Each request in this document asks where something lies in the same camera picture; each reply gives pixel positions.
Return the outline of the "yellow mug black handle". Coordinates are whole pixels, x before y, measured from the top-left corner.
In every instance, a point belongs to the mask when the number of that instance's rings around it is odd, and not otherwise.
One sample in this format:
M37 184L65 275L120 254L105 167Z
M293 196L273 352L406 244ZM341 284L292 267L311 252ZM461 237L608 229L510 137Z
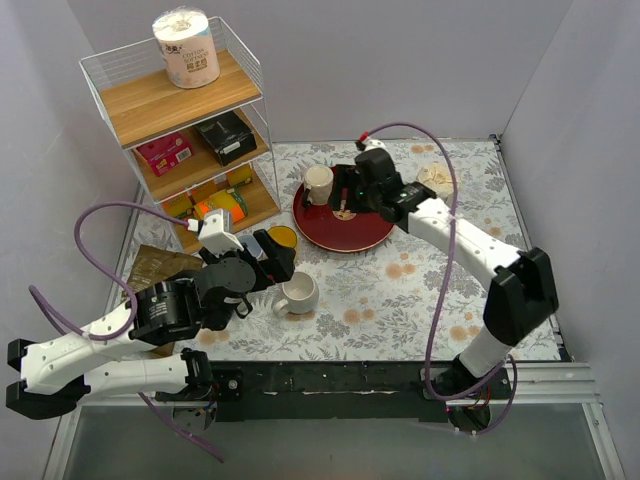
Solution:
M296 232L290 227L277 225L268 230L269 236L279 245L288 248L297 248L298 237Z

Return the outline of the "speckled white round mug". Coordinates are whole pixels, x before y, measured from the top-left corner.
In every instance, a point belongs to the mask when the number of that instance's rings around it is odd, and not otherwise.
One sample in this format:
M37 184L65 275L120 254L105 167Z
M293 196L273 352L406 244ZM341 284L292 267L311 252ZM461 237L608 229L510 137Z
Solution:
M286 314L302 315L315 309L319 301L319 287L307 273L296 271L291 279L281 285L282 298L272 307L277 317Z

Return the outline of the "beige textured mug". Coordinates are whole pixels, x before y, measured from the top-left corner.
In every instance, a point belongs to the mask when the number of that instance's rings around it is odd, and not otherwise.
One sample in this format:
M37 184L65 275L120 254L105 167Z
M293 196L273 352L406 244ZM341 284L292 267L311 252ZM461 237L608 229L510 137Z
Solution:
M334 182L333 171L324 165L307 169L303 179L302 206L324 206L328 204Z

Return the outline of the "grey blue mug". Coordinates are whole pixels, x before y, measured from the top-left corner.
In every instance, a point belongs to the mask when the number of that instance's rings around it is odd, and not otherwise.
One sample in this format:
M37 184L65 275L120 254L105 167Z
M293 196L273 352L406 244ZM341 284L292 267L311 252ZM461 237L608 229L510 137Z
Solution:
M259 259L263 255L263 249L253 234L240 235L238 236L238 240L254 258Z

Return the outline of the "red round tray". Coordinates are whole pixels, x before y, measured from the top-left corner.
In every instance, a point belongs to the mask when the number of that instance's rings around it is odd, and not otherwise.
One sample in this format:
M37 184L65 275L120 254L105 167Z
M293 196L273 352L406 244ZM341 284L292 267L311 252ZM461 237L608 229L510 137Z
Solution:
M329 205L304 208L301 184L292 202L294 223L301 234L316 246L337 253L368 250L383 242L394 225L377 213L334 212Z

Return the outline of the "paper wrapped round package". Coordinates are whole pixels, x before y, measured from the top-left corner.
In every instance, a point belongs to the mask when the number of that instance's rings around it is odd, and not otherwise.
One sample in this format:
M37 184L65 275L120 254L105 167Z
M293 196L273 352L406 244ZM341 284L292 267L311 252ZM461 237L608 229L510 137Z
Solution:
M417 173L419 183L434 191L438 198L448 205L453 200L453 180L446 165L432 162L423 166Z

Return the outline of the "orange green sponge box front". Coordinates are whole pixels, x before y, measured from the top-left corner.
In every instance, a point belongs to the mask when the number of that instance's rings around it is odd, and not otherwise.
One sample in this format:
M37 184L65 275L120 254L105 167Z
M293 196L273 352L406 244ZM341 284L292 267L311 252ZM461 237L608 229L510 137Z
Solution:
M205 216L216 209L223 209L231 215L233 231L239 232L246 227L248 206L237 188L217 191L194 206L194 216L203 220Z

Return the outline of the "floral tablecloth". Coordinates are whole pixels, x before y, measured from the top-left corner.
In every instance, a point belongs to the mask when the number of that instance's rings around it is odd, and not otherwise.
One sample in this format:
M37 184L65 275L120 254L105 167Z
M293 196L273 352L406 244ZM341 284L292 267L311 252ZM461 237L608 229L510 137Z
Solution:
M451 162L458 215L519 248L525 239L496 146L489 140L388 143L405 181L432 162ZM251 297L253 312L221 332L203 330L189 347L213 360L449 360L480 332L486 294L463 268L424 241L394 230L360 253L322 250L305 238L296 267L320 296L303 315L277 317L278 288Z

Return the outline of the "orange yellow sponge box back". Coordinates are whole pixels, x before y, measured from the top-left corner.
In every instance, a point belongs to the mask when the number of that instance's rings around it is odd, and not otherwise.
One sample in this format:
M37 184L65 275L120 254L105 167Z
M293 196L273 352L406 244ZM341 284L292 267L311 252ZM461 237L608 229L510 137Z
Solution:
M250 184L253 181L253 169L250 163L244 164L225 174L226 180L231 188L239 188Z

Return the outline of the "orange sponge box middle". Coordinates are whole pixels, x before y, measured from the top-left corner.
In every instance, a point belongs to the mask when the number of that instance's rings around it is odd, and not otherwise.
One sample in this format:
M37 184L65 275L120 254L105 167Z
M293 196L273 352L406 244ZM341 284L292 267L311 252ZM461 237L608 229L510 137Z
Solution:
M161 203L164 212L177 219L188 219L194 215L191 197L188 193L181 193Z

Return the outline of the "brown paper bag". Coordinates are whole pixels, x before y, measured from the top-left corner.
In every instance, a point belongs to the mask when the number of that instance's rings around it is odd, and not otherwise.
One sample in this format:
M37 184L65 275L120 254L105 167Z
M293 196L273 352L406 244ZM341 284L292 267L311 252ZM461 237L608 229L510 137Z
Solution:
M183 270L200 270L201 258L141 245L126 283L137 293Z

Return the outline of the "black green box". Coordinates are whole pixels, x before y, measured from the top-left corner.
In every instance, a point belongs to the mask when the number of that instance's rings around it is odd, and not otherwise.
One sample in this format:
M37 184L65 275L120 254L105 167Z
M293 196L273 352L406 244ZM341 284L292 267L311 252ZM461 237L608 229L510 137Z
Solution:
M197 123L194 129L222 166L257 149L251 128L234 111Z

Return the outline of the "pink orange sponge box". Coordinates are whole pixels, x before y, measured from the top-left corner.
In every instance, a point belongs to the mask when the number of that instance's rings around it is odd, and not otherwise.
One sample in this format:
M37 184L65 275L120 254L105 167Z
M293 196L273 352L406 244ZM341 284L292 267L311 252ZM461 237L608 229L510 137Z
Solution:
M194 155L189 140L176 132L138 146L135 151L156 177L161 177Z

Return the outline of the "wrapped toilet paper roll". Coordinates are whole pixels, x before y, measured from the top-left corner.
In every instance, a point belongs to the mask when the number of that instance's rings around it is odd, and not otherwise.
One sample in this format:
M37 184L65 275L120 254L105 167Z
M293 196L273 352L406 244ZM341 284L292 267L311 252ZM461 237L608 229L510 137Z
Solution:
M152 32L176 87L196 89L218 79L215 43L202 10L182 6L166 11L153 21Z

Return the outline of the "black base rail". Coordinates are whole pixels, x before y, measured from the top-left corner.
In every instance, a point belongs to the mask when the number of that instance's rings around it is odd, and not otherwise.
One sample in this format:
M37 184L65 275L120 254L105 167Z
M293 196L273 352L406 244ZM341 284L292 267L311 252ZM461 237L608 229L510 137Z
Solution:
M211 361L202 395L158 393L161 402L213 401L216 420L413 419L446 423L428 396L421 361Z

